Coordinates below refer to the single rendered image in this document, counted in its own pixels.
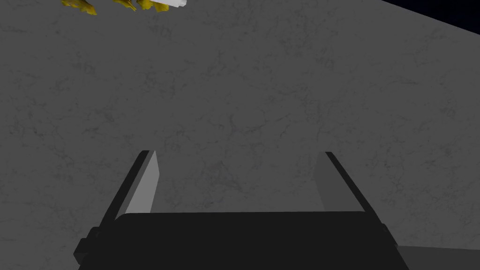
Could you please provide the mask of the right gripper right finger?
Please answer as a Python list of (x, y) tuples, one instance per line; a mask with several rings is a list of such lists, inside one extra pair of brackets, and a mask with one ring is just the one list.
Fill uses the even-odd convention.
[(314, 181), (325, 211), (375, 211), (332, 152), (319, 152)]

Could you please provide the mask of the yellow and white object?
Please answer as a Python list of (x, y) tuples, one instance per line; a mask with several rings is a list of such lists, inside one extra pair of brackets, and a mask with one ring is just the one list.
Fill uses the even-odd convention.
[[(184, 7), (188, 0), (111, 0), (114, 3), (121, 4), (122, 6), (129, 8), (133, 11), (137, 10), (134, 5), (134, 1), (140, 9), (155, 8), (157, 13), (166, 12), (170, 7)], [(89, 15), (97, 15), (95, 7), (87, 0), (61, 0), (61, 3), (65, 7), (73, 7), (79, 9)]]

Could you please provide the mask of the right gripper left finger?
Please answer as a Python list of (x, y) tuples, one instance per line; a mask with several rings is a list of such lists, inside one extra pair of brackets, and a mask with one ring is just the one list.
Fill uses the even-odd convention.
[(109, 225), (124, 214), (150, 213), (158, 179), (156, 152), (141, 151), (109, 205), (101, 225)]

